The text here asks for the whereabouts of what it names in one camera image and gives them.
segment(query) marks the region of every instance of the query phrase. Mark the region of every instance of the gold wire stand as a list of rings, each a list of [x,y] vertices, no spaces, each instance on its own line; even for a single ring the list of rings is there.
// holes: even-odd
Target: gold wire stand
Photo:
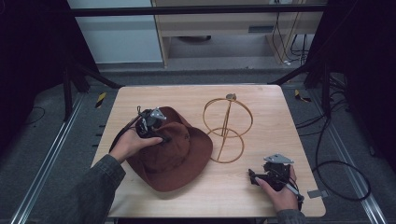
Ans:
[[[206,123],[205,112],[206,112],[207,108],[210,105],[212,105],[213,103],[218,102],[218,101],[228,101],[229,103],[228,103],[227,111],[225,113],[225,117],[224,117],[224,121],[223,121],[222,127],[211,129],[209,127],[209,125],[207,125],[207,123]],[[228,121],[229,121],[229,117],[230,117],[230,111],[231,111],[232,103],[236,103],[238,105],[241,105],[250,115],[250,125],[243,133],[238,133],[235,130],[228,128]],[[233,161],[237,161],[242,156],[242,154],[244,153],[244,150],[245,150],[245,142],[244,142],[244,139],[242,138],[242,135],[247,133],[250,130],[251,126],[253,125],[253,115],[251,114],[251,111],[248,109],[248,107],[245,106],[244,104],[242,104],[241,102],[237,101],[236,100],[236,95],[234,93],[230,93],[230,94],[227,94],[226,98],[217,98],[217,99],[213,99],[213,100],[209,101],[205,105],[204,114],[203,114],[203,120],[204,120],[204,124],[205,124],[206,128],[209,130],[209,132],[207,134],[214,133],[215,135],[222,137],[222,143],[221,143],[221,148],[220,148],[220,151],[219,151],[219,155],[216,158],[212,157],[210,159],[212,161],[216,161],[216,162],[219,162],[219,163],[230,163],[230,162],[233,162]],[[233,132],[234,135],[230,136],[229,135],[229,131]],[[224,149],[224,144],[226,142],[226,139],[227,138],[234,138],[234,137],[239,137],[239,139],[241,140],[241,143],[242,143],[241,152],[239,153],[239,155],[237,157],[235,157],[234,159],[232,159],[230,161],[222,161],[220,159],[220,155],[221,155],[222,150]]]

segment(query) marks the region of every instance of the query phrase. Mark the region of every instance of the wall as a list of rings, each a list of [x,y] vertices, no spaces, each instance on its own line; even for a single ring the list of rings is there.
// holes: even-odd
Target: wall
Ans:
[[[149,0],[68,0],[71,8],[151,7]],[[77,18],[96,63],[161,63],[153,16]]]

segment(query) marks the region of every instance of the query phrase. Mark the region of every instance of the sleeve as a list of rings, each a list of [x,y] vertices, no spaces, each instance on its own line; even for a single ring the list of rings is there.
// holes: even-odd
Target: sleeve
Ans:
[[[299,210],[286,209],[277,212],[278,224],[305,224],[305,215]]]
[[[105,155],[61,200],[49,204],[43,223],[105,223],[125,171]]]

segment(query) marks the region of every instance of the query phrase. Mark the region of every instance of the table top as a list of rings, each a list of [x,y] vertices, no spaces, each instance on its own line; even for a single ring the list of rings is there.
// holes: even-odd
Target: table top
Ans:
[[[171,106],[193,127],[205,133],[205,105],[216,98],[235,93],[253,116],[250,130],[242,135],[242,156],[231,163],[209,161],[205,169],[187,186],[171,192],[158,192],[149,187],[130,167],[122,164],[126,176],[116,191],[110,217],[274,217],[273,206],[258,186],[251,185],[248,169],[263,174],[264,157],[282,154],[294,160],[297,185],[305,196],[302,211],[307,217],[321,217],[325,207],[321,198],[310,199],[309,190],[317,189],[303,146],[295,129],[285,97],[275,85],[199,85],[144,86],[121,88],[115,100],[95,164],[108,152],[117,133],[142,110]],[[228,101],[218,101],[205,112],[211,129],[223,125]],[[242,106],[232,103],[228,128],[243,133],[250,125],[250,115]],[[209,135],[217,157],[222,137]],[[242,141],[228,138],[220,158],[228,161],[240,154]]]

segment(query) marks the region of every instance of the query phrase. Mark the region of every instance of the hand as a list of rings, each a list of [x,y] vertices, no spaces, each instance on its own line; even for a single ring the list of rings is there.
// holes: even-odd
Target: hand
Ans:
[[[119,163],[123,163],[143,147],[154,146],[162,141],[161,137],[140,138],[134,127],[132,127],[120,137],[109,155],[114,157]]]
[[[292,178],[294,181],[297,180],[293,166],[290,167],[290,178]],[[298,210],[297,196],[291,192],[291,190],[284,187],[281,191],[276,191],[265,180],[256,177],[256,181],[270,197],[276,212],[285,209]]]

